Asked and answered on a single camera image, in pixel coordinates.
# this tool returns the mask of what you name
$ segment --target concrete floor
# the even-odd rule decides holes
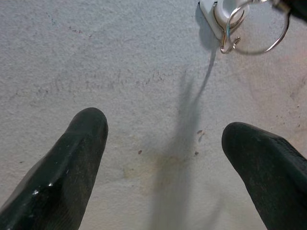
[[[0,205],[93,106],[109,136],[81,230],[264,230],[221,135],[248,122],[307,155],[306,37],[292,20],[225,56],[196,0],[1,1]]]

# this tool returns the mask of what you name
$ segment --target key ring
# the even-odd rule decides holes
[[[227,21],[227,25],[226,25],[226,38],[227,40],[230,42],[230,44],[232,44],[232,48],[234,51],[242,54],[242,55],[260,55],[260,54],[265,54],[267,52],[269,52],[270,50],[272,50],[273,48],[275,48],[284,38],[284,36],[287,33],[287,30],[289,28],[289,24],[290,24],[290,8],[288,6],[286,6],[284,3],[282,3],[280,0],[271,0],[273,3],[273,6],[276,7],[277,9],[280,9],[281,11],[283,11],[285,13],[285,17],[284,17],[284,27],[283,27],[283,31],[281,33],[281,35],[279,36],[279,38],[269,47],[258,50],[258,51],[245,51],[243,49],[240,49],[237,47],[238,42],[232,41],[230,38],[230,30],[231,30],[231,20],[233,19],[233,17],[236,15],[236,13],[241,10],[242,8],[246,7],[247,5],[250,4],[256,4],[256,3],[264,3],[267,0],[249,0],[245,3],[242,3],[241,5],[239,5],[237,8],[235,8],[228,21]]]

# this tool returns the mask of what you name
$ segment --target white plastic keychain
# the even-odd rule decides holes
[[[269,47],[258,51],[245,51],[237,47],[241,38],[234,40],[230,38],[231,32],[237,29],[249,13],[249,5],[264,3],[267,0],[200,0],[201,11],[208,24],[212,28],[215,36],[221,41],[220,50],[223,54],[228,54],[232,50],[243,55],[264,54],[276,47],[287,33],[290,23],[290,9],[280,0],[270,0],[273,7],[280,9],[285,14],[284,27],[279,38]]]

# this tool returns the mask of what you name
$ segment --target metal ring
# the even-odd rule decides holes
[[[227,36],[227,39],[229,40],[230,44],[233,44],[233,49],[240,53],[240,54],[243,54],[243,55],[259,55],[259,54],[265,54],[267,52],[269,52],[270,50],[272,50],[273,48],[275,48],[284,38],[284,36],[286,35],[287,33],[287,30],[289,28],[289,23],[290,23],[290,13],[289,12],[286,12],[285,13],[285,18],[284,18],[284,27],[283,27],[283,31],[281,33],[281,35],[279,36],[279,38],[272,44],[270,45],[269,47],[267,48],[264,48],[264,49],[261,49],[261,50],[258,50],[258,51],[244,51],[240,48],[238,48],[236,46],[236,44],[231,40],[230,38],[230,29],[231,29],[231,25],[230,25],[230,22],[231,20],[233,19],[233,17],[235,16],[235,14],[240,10],[242,9],[243,7],[247,6],[247,5],[250,5],[250,4],[253,4],[253,3],[263,3],[263,1],[255,1],[255,0],[249,0],[243,4],[241,4],[240,6],[238,6],[237,8],[234,9],[234,11],[232,11],[229,19],[228,19],[228,22],[226,24],[226,36]]]

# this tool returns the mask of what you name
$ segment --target gray concrete surface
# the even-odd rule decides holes
[[[1,1],[0,205],[94,106],[109,137],[81,230],[264,230],[221,135],[248,122],[306,155],[306,37],[292,20],[274,51],[224,56],[196,0]]]

